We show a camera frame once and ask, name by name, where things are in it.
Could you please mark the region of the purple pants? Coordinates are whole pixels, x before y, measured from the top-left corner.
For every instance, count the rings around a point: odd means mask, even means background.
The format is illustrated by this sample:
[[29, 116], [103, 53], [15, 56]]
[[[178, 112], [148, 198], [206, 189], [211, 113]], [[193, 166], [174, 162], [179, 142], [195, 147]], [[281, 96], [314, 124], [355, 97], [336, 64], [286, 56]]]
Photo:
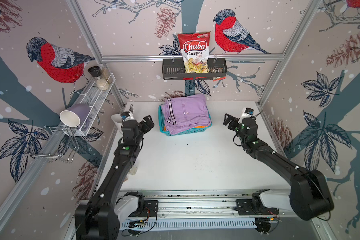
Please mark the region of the purple pants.
[[203, 94], [167, 99], [161, 105], [165, 126], [171, 134], [177, 134], [197, 126], [212, 124]]

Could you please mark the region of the orange pants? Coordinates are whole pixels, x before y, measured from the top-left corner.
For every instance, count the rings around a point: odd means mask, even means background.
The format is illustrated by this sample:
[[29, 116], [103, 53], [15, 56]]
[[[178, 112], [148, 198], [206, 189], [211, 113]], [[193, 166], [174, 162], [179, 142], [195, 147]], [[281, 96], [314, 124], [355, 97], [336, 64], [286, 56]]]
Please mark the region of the orange pants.
[[[197, 126], [197, 127], [193, 128], [193, 129], [203, 129], [203, 128], [208, 128], [208, 127]], [[167, 128], [166, 128], [165, 126], [163, 127], [163, 131], [168, 132], [168, 130], [167, 130]]]

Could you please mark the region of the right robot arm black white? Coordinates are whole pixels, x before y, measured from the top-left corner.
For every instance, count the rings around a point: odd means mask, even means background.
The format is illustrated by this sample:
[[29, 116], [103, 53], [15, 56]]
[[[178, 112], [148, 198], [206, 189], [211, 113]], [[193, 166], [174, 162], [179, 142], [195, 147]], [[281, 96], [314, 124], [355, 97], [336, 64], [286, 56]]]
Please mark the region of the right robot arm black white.
[[291, 187], [287, 200], [280, 204], [271, 200], [271, 208], [289, 209], [305, 221], [331, 213], [334, 202], [324, 175], [318, 170], [310, 171], [287, 160], [258, 138], [255, 116], [238, 119], [225, 114], [223, 124], [235, 132], [240, 146], [248, 155], [270, 167]]

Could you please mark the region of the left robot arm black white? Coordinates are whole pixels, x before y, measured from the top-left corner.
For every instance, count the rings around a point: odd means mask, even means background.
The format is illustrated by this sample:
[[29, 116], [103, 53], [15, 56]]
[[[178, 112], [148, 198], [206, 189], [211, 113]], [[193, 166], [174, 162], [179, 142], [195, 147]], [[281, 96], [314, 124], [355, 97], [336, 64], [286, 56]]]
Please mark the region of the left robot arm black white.
[[139, 193], [130, 193], [121, 200], [118, 195], [142, 149], [144, 135], [154, 126], [151, 116], [144, 117], [141, 122], [132, 119], [123, 123], [123, 137], [118, 142], [108, 174], [88, 203], [80, 204], [75, 211], [78, 240], [117, 239], [121, 223], [143, 204]]

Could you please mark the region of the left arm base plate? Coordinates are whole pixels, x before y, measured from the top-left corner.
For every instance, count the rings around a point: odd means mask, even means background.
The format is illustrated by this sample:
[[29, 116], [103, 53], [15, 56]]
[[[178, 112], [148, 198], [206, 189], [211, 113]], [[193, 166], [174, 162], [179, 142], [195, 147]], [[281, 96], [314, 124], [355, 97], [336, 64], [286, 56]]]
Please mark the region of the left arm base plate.
[[157, 210], [159, 206], [159, 201], [146, 201], [141, 204], [138, 204], [138, 208], [136, 211], [131, 213], [129, 217], [148, 217], [148, 216], [157, 216]]

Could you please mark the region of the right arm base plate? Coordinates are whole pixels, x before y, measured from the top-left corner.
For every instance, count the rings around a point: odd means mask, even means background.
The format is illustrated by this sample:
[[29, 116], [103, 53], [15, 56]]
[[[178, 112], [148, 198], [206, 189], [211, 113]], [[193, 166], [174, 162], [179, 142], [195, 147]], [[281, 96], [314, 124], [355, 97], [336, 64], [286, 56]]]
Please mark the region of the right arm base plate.
[[263, 205], [260, 199], [237, 199], [236, 207], [234, 210], [238, 212], [240, 216], [277, 216], [279, 211], [275, 208], [268, 208]]

